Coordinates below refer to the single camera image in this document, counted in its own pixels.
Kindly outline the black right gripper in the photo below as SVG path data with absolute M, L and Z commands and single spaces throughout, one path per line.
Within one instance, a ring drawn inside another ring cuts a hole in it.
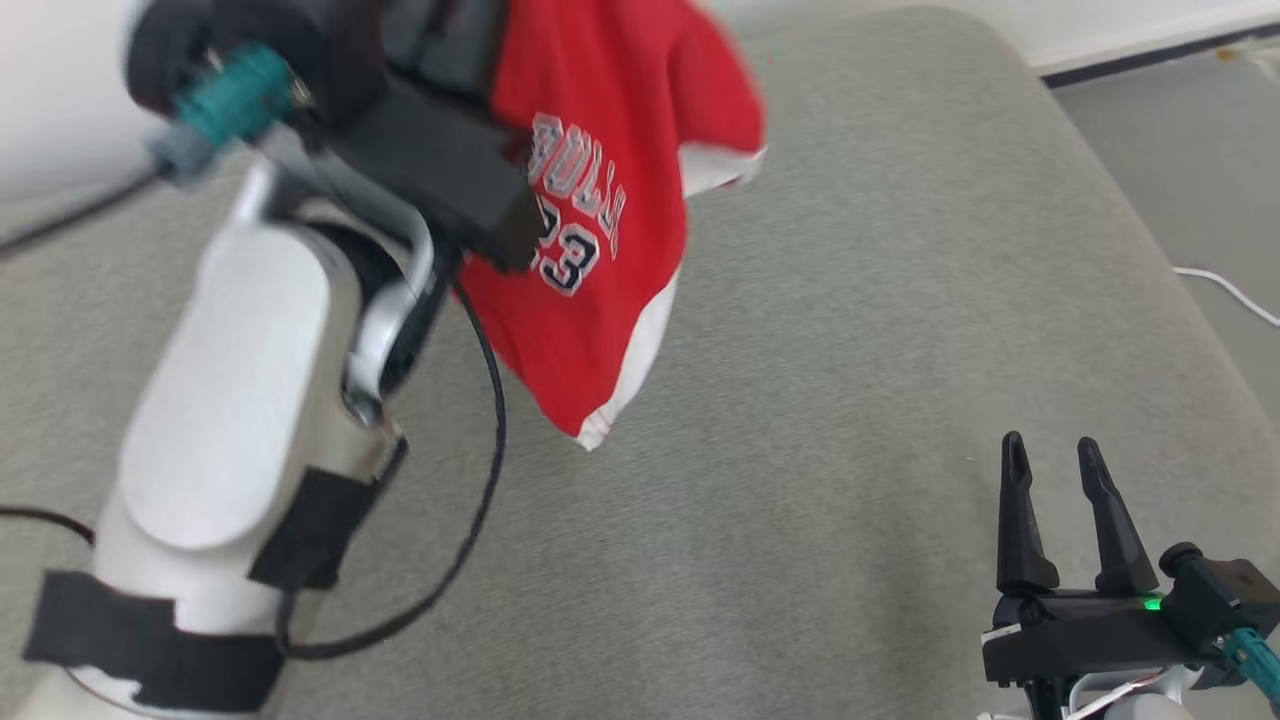
M 1092 673 L 1194 666 L 1216 662 L 1216 648 L 1187 643 L 1149 593 L 1160 580 L 1115 486 L 1098 443 L 1076 445 L 1082 488 L 1091 503 L 1100 556 L 1093 591 L 1052 591 L 1059 570 L 1044 556 L 1024 439 L 1001 443 L 998 493 L 998 591 L 993 626 L 982 639 L 986 680 L 1000 685 L 1056 682 Z

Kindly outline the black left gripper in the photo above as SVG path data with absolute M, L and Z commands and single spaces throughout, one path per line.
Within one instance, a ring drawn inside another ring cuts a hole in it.
M 460 96 L 488 96 L 506 32 L 506 0 L 385 0 L 393 73 Z M 545 232 L 512 137 L 451 97 L 393 79 L 330 151 L 411 206 L 443 240 L 500 272 L 530 268 Z

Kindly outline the red Bulls 23 jersey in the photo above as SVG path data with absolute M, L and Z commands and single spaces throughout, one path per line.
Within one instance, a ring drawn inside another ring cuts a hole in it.
M 543 232 L 525 268 L 461 284 L 544 416 L 599 447 L 646 379 L 675 304 L 687 200 L 750 181 L 765 105 L 695 0 L 509 0 L 497 115 L 527 132 Z

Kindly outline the grey fabric sofa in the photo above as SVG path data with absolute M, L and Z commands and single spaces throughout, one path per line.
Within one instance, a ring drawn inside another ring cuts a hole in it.
M 975 720 L 1000 445 L 1098 557 L 1094 438 L 1147 550 L 1280 583 L 1280 433 L 1048 90 L 942 9 L 749 40 L 750 183 L 691 202 L 660 355 L 600 448 L 504 378 L 506 468 L 439 606 L 296 666 L 282 720 Z

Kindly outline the white wall baseboard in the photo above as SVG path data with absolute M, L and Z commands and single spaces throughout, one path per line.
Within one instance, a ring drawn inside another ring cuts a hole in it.
M 1042 76 L 1280 22 L 1280 0 L 1024 0 L 1019 50 Z

